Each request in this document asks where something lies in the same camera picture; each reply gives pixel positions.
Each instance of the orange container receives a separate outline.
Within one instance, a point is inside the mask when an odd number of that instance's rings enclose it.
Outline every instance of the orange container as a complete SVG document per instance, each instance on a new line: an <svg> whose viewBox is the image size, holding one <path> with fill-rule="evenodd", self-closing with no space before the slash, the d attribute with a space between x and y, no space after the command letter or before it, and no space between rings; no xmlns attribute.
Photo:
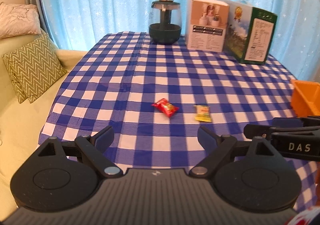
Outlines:
<svg viewBox="0 0 320 225"><path fill-rule="evenodd" d="M320 84L316 82L291 80L294 90L291 107L298 117L320 115Z"/></svg>

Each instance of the sofa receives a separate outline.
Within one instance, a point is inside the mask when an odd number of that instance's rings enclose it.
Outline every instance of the sofa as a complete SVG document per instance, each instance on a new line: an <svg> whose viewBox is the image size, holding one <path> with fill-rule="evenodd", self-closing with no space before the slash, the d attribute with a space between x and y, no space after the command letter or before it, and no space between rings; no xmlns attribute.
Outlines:
<svg viewBox="0 0 320 225"><path fill-rule="evenodd" d="M26 45L40 35L23 35L0 39L2 55ZM55 49L61 65L70 72L87 53ZM47 119L53 100L61 83L68 75L57 80L32 104L27 99L19 104L7 69L0 59L0 221L4 220L17 205L10 191L10 180L34 152L40 131Z"/></svg>

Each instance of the table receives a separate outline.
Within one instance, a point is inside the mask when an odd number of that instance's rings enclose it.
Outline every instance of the table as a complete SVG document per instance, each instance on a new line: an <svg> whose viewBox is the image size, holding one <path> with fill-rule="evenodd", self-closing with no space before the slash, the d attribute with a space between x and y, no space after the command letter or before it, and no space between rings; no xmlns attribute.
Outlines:
<svg viewBox="0 0 320 225"><path fill-rule="evenodd" d="M104 155L128 167L187 171L205 157L197 141L195 104L210 106L215 133L244 140L247 123L291 117L294 77L272 56L265 66L240 65L226 53L188 50L181 38L157 45L146 33L121 32L101 39L62 83L39 144L49 136L74 140L107 125L115 140ZM152 103L161 98L180 109L170 119ZM316 163L288 159L301 180L295 209L314 205Z"/></svg>

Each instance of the dark green base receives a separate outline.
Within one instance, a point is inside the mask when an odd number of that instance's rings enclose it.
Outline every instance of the dark green base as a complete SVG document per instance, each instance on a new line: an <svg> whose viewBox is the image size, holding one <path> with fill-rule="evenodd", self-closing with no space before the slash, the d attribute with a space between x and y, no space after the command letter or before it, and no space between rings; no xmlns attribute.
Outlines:
<svg viewBox="0 0 320 225"><path fill-rule="evenodd" d="M158 44L170 45L177 42L181 35L181 27L174 24L168 24L167 30L160 30L160 24L149 26L149 33L152 40Z"/></svg>

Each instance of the metal screw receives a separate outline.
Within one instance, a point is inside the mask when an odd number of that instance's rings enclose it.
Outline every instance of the metal screw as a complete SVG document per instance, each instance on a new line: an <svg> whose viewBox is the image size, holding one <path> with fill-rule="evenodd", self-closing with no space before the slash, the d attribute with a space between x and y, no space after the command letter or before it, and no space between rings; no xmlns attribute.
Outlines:
<svg viewBox="0 0 320 225"><path fill-rule="evenodd" d="M192 172L196 175L202 175L202 174L206 174L208 172L208 169L206 169L203 166L196 166L192 168Z"/></svg>
<svg viewBox="0 0 320 225"><path fill-rule="evenodd" d="M120 173L120 168L115 166L110 166L104 169L104 172L108 175L115 175Z"/></svg>

